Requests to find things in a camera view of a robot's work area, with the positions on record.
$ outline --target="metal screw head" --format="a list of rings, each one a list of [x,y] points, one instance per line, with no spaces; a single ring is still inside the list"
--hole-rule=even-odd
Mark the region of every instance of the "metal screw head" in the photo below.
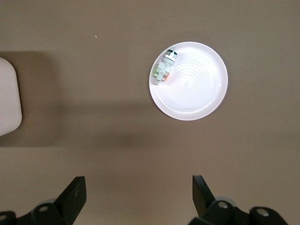
[[[6,217],[7,217],[6,215],[1,215],[1,216],[0,216],[0,221],[5,220]]]
[[[218,206],[222,209],[227,209],[228,208],[228,205],[225,203],[225,202],[219,202],[218,203]]]
[[[269,216],[268,212],[266,210],[264,210],[264,209],[257,209],[256,211],[261,216],[264,216],[264,217],[268,217]]]
[[[43,207],[41,207],[38,211],[40,211],[40,212],[45,212],[47,209],[48,209],[47,206],[43,206]]]

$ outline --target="white object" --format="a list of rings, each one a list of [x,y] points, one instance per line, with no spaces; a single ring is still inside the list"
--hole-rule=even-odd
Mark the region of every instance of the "white object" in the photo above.
[[[13,66],[0,58],[0,136],[14,131],[22,121],[19,89]]]
[[[177,53],[168,50],[163,58],[163,60],[158,64],[154,72],[154,76],[156,76],[155,84],[160,84],[161,81],[165,81],[171,72],[174,62],[176,61]]]
[[[168,79],[155,84],[155,70],[168,49],[177,52]],[[197,42],[182,42],[165,49],[154,61],[150,76],[151,96],[158,108],[179,120],[197,120],[212,113],[223,101],[228,74],[221,57]]]

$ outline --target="screw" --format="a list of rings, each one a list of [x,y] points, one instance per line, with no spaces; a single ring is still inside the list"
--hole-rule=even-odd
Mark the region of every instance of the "screw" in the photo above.
[[[43,206],[43,207],[41,207],[38,211],[40,211],[40,212],[45,212],[47,209],[48,209],[47,206]]]
[[[219,202],[218,203],[218,206],[222,209],[227,209],[228,208],[228,205],[225,203],[225,202]]]
[[[264,217],[268,217],[269,216],[268,212],[266,210],[264,210],[264,209],[257,209],[256,211],[261,216],[264,216]]]
[[[6,215],[1,215],[1,216],[0,216],[0,221],[5,220],[6,217],[7,217]]]

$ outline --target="small bottle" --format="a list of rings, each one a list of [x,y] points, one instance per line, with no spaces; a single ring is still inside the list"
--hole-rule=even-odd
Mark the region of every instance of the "small bottle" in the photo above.
[[[168,50],[163,60],[159,63],[154,76],[156,76],[155,84],[159,84],[162,80],[165,81],[174,65],[177,53],[173,50]]]

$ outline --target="white plate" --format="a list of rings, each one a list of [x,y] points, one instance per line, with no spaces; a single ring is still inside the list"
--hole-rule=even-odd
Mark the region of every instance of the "white plate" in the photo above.
[[[177,58],[166,81],[155,84],[155,70],[168,49]],[[223,101],[228,74],[221,57],[197,42],[182,42],[165,49],[154,61],[149,88],[158,108],[178,120],[197,120],[212,113]]]

